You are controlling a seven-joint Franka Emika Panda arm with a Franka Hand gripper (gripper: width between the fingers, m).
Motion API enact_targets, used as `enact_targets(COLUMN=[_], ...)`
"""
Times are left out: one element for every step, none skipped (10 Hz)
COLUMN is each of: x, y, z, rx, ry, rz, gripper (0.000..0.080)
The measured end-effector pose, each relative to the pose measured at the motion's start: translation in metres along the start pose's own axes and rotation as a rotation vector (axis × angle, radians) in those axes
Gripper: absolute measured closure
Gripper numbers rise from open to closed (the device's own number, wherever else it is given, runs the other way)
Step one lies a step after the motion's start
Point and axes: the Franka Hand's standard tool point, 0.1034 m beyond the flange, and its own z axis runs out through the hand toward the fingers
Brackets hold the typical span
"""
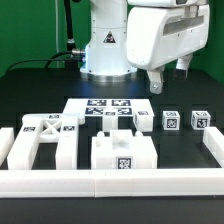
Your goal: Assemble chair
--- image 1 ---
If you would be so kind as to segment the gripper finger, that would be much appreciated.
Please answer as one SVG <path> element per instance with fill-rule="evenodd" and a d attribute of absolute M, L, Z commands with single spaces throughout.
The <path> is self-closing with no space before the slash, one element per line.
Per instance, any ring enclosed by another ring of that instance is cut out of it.
<path fill-rule="evenodd" d="M 173 75 L 173 79 L 175 81 L 184 81 L 187 78 L 188 69 L 192 58 L 193 54 L 187 54 L 177 60 L 176 68 Z"/>
<path fill-rule="evenodd" d="M 150 91 L 154 94 L 160 94 L 163 91 L 163 71 L 164 67 L 159 67 L 147 72 L 150 80 Z"/>

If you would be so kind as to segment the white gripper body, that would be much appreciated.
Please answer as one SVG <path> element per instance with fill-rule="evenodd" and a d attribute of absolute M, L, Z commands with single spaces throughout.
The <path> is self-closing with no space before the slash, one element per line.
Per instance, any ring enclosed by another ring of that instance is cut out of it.
<path fill-rule="evenodd" d="M 127 58 L 137 68 L 154 70 L 206 45 L 208 0 L 127 0 Z"/>

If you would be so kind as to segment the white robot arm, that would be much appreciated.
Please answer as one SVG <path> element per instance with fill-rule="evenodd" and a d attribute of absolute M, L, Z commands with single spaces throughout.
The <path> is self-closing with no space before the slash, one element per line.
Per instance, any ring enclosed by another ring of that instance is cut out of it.
<path fill-rule="evenodd" d="M 83 77 L 119 81 L 145 70 L 150 91 L 163 90 L 165 65 L 174 78 L 187 78 L 193 53 L 206 45 L 209 0 L 90 0 L 91 39 L 85 47 Z"/>

